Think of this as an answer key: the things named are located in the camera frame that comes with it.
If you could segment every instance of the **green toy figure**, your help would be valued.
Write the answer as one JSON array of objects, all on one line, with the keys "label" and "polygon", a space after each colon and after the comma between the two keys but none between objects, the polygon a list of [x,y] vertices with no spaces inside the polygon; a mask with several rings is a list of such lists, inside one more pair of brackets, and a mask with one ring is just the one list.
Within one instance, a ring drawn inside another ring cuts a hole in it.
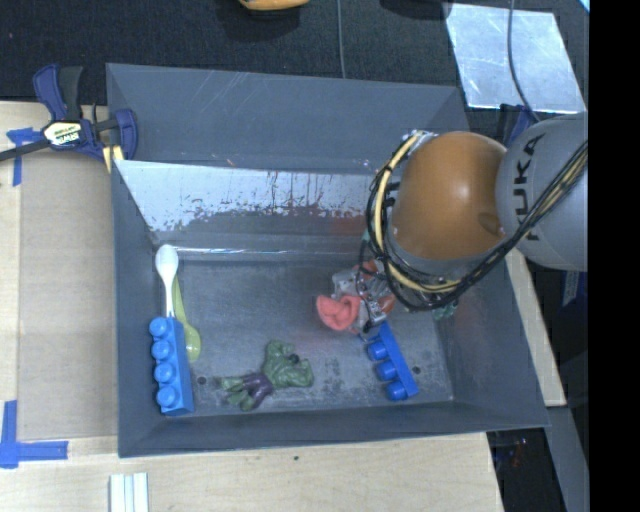
[{"label": "green toy figure", "polygon": [[222,389],[230,393],[229,403],[250,411],[276,389],[310,387],[313,384],[311,364],[308,359],[301,360],[294,350],[291,343],[271,340],[261,372],[222,379]]}]

